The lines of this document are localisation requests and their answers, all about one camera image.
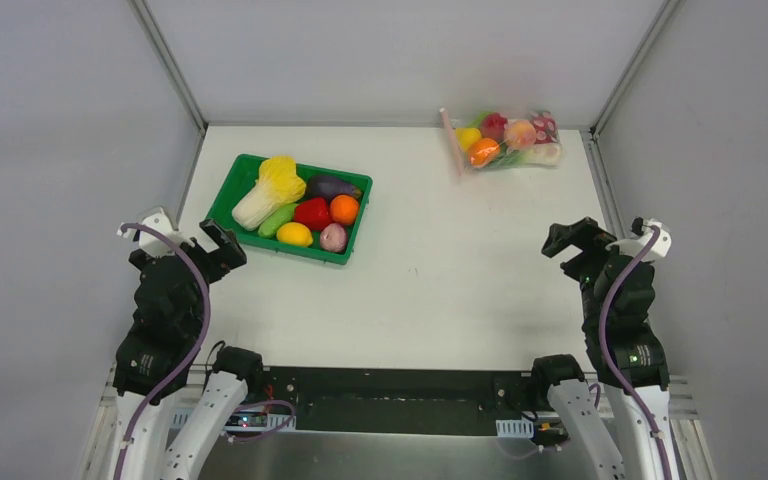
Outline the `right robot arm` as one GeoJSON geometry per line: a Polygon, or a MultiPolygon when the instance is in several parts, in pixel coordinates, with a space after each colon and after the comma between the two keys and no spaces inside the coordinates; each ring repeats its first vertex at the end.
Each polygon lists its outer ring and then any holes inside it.
{"type": "Polygon", "coordinates": [[[583,370],[568,354],[535,359],[525,397],[560,417],[588,478],[676,479],[668,361],[649,322],[655,263],[673,239],[655,219],[636,218],[632,233],[619,239],[585,217],[552,224],[541,248],[548,258],[569,247],[579,251],[561,270],[579,286],[586,353],[616,432],[607,430],[583,370]]]}

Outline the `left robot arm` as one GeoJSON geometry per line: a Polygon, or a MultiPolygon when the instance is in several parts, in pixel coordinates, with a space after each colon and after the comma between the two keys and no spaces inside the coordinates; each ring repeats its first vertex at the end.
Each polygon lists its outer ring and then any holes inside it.
{"type": "Polygon", "coordinates": [[[120,236],[137,244],[129,261],[139,284],[132,326],[115,354],[111,479],[197,478],[232,412],[264,394],[261,356],[222,346],[192,413],[168,438],[211,323],[209,287],[247,261],[232,231],[213,220],[200,228],[215,249],[182,235],[162,211],[120,227],[120,236]]]}

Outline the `fake peach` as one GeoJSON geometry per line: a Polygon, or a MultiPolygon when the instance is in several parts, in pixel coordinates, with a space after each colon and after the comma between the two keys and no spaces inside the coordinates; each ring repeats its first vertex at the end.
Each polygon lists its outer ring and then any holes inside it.
{"type": "Polygon", "coordinates": [[[504,145],[509,150],[524,150],[537,142],[535,126],[529,120],[510,122],[504,132],[504,145]]]}

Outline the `clear zip top bag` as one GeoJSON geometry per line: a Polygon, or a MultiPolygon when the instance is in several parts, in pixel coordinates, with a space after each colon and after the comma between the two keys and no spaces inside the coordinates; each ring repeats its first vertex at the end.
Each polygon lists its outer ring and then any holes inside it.
{"type": "Polygon", "coordinates": [[[555,168],[566,156],[554,115],[529,110],[520,117],[498,111],[479,113],[472,121],[439,110],[458,175],[525,167],[555,168]]]}

